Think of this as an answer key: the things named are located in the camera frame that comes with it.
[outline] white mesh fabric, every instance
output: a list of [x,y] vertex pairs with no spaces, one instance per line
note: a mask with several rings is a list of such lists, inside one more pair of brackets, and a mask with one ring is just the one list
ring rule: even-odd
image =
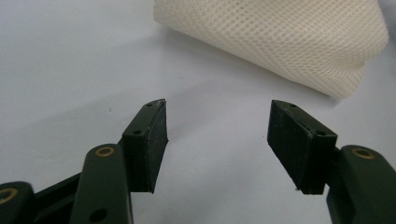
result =
[[376,0],[155,0],[154,19],[337,98],[388,42]]

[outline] white table surface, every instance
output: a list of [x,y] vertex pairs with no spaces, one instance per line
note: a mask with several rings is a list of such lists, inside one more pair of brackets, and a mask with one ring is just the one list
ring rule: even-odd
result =
[[39,191],[80,172],[165,98],[170,141],[155,194],[132,194],[135,223],[331,223],[326,195],[296,191],[268,147],[270,104],[396,167],[396,3],[380,4],[389,44],[336,100],[155,23],[152,1],[1,1],[0,183]]

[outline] white background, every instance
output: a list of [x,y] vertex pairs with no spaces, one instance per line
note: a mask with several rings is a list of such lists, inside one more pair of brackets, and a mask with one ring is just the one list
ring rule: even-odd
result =
[[380,4],[389,44],[336,100],[155,23],[152,1],[1,1],[0,183],[40,191],[80,172],[165,98],[170,142],[155,194],[132,194],[135,223],[331,223],[325,195],[296,191],[268,147],[270,104],[396,167],[396,3]]

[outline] mesh bag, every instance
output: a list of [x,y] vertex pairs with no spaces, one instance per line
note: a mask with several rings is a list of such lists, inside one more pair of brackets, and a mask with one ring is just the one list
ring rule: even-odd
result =
[[376,0],[155,0],[154,19],[337,98],[388,42]]

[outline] screw hole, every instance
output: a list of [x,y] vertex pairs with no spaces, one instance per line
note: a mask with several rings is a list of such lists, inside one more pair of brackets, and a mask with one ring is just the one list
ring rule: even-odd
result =
[[114,153],[113,147],[101,147],[95,151],[97,157],[107,157]]
[[104,220],[107,216],[107,210],[106,209],[98,209],[94,212],[92,212],[90,216],[90,222],[100,222]]
[[355,155],[367,160],[371,160],[374,158],[374,154],[371,151],[363,148],[353,148],[352,152],[355,153]]
[[13,199],[18,193],[17,189],[2,189],[0,190],[0,204],[6,203]]

